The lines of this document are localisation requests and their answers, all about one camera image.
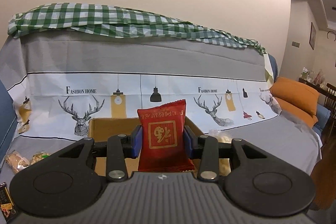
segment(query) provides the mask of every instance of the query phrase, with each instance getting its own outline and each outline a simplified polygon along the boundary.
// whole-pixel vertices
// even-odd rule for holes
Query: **deer head print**
[[[219,100],[219,98],[218,98],[217,95],[216,95],[216,97],[217,97],[217,103],[216,103],[215,101],[213,102],[213,103],[214,103],[214,106],[212,107],[212,111],[210,111],[209,108],[205,105],[205,101],[203,101],[203,104],[200,102],[200,98],[201,98],[201,96],[202,96],[202,94],[198,97],[197,101],[196,101],[196,99],[195,99],[195,97],[194,97],[195,103],[196,103],[199,107],[205,109],[205,113],[209,114],[209,115],[213,118],[213,120],[214,120],[219,126],[221,126],[221,127],[225,127],[225,126],[228,126],[228,123],[233,123],[233,121],[232,121],[231,119],[222,119],[222,118],[218,118],[218,117],[216,116],[216,113],[217,113],[217,107],[219,107],[219,106],[221,105],[221,103],[222,103],[222,97],[221,97],[220,100]]]
[[[268,104],[272,111],[276,114],[280,114],[281,113],[281,107],[279,105],[279,103],[277,102],[277,100],[273,97],[273,95],[271,94],[271,92],[268,92],[266,95],[259,95],[260,99],[263,100],[266,104]]]
[[[84,115],[83,118],[78,117],[77,112],[74,110],[74,104],[71,105],[70,109],[67,106],[67,100],[69,99],[69,96],[64,100],[63,105],[58,100],[61,108],[66,113],[69,113],[70,115],[72,115],[72,118],[77,122],[76,126],[75,126],[75,135],[77,135],[77,136],[86,136],[87,135],[89,128],[86,125],[86,122],[91,119],[91,116],[90,116],[91,114],[98,112],[104,105],[105,100],[103,100],[101,106],[99,106],[98,100],[94,96],[92,96],[92,97],[95,99],[97,105],[92,110],[92,107],[89,104],[89,110],[87,112],[85,112],[85,115]]]

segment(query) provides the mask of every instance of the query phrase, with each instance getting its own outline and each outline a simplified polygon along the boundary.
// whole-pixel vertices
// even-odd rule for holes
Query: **picture frame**
[[[310,37],[309,37],[309,44],[311,48],[314,50],[315,48],[315,39],[316,39],[316,29],[314,27],[314,24],[311,23],[310,25]]]

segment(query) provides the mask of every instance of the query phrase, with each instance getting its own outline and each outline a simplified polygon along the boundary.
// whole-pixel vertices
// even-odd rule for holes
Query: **red snack bag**
[[[138,171],[178,172],[194,170],[184,151],[185,100],[149,109],[138,109],[142,124],[142,148]]]

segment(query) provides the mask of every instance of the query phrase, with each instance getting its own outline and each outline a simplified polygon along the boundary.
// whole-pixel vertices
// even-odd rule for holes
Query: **circular pad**
[[[50,181],[54,180],[56,183],[51,187]],[[70,175],[63,172],[48,172],[39,175],[34,180],[34,187],[36,190],[44,194],[59,194],[71,187],[73,179]]]
[[[242,210],[263,217],[303,212],[315,197],[315,186],[303,171],[272,159],[247,159],[224,180],[228,198]]]
[[[100,177],[85,163],[57,157],[16,174],[10,194],[17,207],[29,215],[62,217],[89,207],[101,188]]]
[[[283,174],[267,172],[256,175],[253,185],[265,194],[280,195],[292,188],[292,181]]]

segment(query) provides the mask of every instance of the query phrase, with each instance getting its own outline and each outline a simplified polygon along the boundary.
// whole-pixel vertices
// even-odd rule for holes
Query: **snack bag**
[[[38,161],[47,158],[48,156],[50,156],[50,154],[49,154],[48,152],[44,152],[44,151],[42,151],[42,152],[37,152],[37,153],[31,158],[30,165],[33,165],[33,164],[37,163]]]
[[[16,174],[19,171],[25,169],[30,165],[29,160],[22,157],[17,151],[13,151],[12,153],[6,155],[5,161],[7,164],[12,167],[13,172]]]
[[[149,109],[138,109],[142,124],[142,149],[138,171],[180,172],[194,170],[184,151],[185,100]]]
[[[11,222],[18,215],[5,182],[0,184],[0,209],[7,223]]]

